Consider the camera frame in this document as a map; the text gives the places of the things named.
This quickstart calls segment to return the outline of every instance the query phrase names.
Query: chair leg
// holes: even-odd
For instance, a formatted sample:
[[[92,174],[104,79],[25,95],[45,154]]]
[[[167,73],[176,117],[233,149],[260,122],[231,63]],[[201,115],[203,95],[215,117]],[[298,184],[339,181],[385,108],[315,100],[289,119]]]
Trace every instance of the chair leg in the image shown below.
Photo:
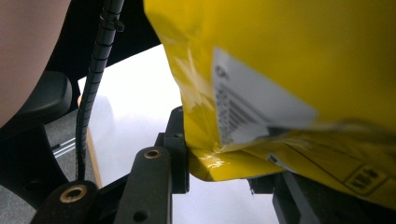
[[[67,182],[50,149],[44,125],[0,142],[0,185],[34,209]]]

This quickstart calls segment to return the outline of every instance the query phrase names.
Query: shiny yellow packaging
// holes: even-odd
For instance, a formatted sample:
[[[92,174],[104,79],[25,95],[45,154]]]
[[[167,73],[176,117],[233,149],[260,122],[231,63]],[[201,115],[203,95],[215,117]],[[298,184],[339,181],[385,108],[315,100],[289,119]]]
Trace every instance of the shiny yellow packaging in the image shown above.
[[[146,0],[191,173],[284,169],[396,209],[396,2]]]

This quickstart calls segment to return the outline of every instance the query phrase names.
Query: black cable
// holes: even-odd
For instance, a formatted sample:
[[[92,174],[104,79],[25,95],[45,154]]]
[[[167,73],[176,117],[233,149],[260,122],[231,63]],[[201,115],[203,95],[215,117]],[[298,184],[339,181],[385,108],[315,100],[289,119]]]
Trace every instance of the black cable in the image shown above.
[[[78,108],[76,125],[76,180],[83,180],[85,178],[88,123],[90,122],[93,102],[106,68],[114,36],[116,32],[122,32],[124,29],[124,25],[119,21],[122,5],[123,0],[106,0],[100,15],[99,30],[95,40],[90,69]]]

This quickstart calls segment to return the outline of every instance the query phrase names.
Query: black chair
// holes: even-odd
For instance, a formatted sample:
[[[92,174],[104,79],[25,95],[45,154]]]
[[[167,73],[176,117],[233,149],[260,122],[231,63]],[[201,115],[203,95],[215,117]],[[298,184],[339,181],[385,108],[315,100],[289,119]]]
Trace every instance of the black chair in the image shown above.
[[[0,185],[37,209],[68,182],[50,149],[44,125],[67,112],[67,76],[44,72],[19,112],[0,129]]]

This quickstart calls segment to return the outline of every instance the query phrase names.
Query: floor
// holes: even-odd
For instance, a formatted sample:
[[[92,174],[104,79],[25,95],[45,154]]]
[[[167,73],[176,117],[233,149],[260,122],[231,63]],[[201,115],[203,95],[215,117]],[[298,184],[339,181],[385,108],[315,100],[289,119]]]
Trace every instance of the floor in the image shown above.
[[[60,156],[57,158],[59,165],[69,181],[75,179],[76,171],[74,141],[70,141],[75,136],[76,116],[77,110],[46,125],[49,144],[54,147],[54,152],[60,151],[59,149],[61,149],[61,147],[59,147],[59,145],[69,142],[67,144],[68,148],[65,150],[66,152],[63,155],[61,155],[62,153],[58,153],[58,156]],[[87,155],[86,179],[94,182],[94,175],[89,155]],[[0,199],[0,224],[30,223],[31,219],[35,215],[35,209],[1,186]]]

